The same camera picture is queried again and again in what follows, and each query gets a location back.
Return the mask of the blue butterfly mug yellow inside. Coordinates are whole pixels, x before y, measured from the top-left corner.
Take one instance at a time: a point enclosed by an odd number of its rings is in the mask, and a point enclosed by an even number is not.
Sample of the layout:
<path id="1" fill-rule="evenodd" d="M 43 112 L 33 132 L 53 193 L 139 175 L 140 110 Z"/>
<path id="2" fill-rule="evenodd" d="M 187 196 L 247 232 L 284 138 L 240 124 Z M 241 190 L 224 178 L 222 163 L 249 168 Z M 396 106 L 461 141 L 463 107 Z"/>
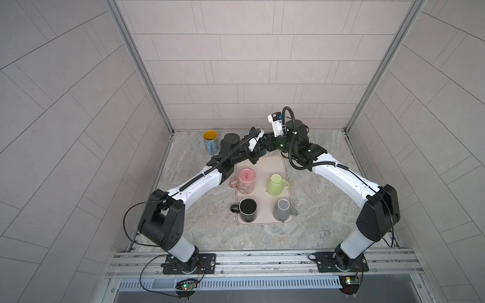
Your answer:
<path id="1" fill-rule="evenodd" d="M 218 154 L 220 150 L 218 132 L 214 130 L 209 130 L 204 132 L 203 140 L 205 143 L 206 150 L 210 156 Z"/>

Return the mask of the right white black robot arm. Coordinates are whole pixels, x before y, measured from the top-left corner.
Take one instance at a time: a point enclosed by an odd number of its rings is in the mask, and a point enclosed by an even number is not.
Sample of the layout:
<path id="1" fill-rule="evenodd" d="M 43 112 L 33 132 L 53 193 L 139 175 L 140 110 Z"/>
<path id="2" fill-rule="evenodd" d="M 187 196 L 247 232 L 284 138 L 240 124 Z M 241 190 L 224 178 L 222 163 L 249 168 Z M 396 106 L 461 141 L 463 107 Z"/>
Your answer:
<path id="1" fill-rule="evenodd" d="M 340 271 L 358 269 L 357 260 L 369 247 L 400 221 L 397 191 L 389 184 L 379 186 L 341 164 L 326 149 L 308 139 L 308 128 L 300 120 L 285 122 L 279 113 L 268 116 L 272 132 L 265 135 L 268 151 L 280 150 L 296 170 L 322 176 L 347 194 L 359 207 L 356 228 L 335 249 L 333 260 Z"/>

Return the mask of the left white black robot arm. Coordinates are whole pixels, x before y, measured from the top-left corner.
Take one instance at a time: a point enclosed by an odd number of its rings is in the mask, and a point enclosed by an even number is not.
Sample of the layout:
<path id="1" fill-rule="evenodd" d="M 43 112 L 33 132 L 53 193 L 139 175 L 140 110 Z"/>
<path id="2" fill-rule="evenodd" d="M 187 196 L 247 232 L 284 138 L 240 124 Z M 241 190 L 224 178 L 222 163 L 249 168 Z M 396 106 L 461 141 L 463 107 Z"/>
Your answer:
<path id="1" fill-rule="evenodd" d="M 199 253 L 183 236 L 185 212 L 205 193 L 226 181 L 236 164 L 245 160 L 256 164 L 260 150 L 265 148 L 263 136 L 260 128 L 252 128 L 243 138 L 235 133 L 226 134 L 219 153 L 196 176 L 169 191 L 157 189 L 150 195 L 138 231 L 173 256 L 176 267 L 185 273 L 195 270 Z"/>

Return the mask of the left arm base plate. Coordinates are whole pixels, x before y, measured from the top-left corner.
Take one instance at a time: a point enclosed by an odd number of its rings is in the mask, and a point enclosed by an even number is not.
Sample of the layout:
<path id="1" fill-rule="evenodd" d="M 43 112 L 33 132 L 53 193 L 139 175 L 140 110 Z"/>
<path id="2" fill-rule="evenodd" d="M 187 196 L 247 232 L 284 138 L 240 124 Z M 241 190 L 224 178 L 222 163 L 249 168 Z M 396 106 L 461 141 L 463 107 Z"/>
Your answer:
<path id="1" fill-rule="evenodd" d="M 169 255 L 165 262 L 161 264 L 161 267 L 164 275 L 213 274 L 215 272 L 215 262 L 216 254 L 200 254 L 198 251 L 195 251 L 187 262 L 182 262 L 173 255 Z"/>

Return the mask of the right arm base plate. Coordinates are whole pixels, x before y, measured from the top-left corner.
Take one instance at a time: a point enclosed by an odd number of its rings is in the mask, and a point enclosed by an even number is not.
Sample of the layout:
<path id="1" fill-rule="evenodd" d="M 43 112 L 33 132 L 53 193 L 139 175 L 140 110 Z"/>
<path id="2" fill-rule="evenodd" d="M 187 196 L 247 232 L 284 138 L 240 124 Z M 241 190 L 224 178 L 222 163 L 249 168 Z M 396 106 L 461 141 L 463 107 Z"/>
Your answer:
<path id="1" fill-rule="evenodd" d="M 315 252 L 313 257 L 309 256 L 309 259 L 317 264 L 319 273 L 347 273 L 363 271 L 368 272 L 369 266 L 363 253 L 361 253 L 356 259 L 348 262 L 346 266 L 341 268 L 338 261 L 333 257 L 334 252 Z"/>

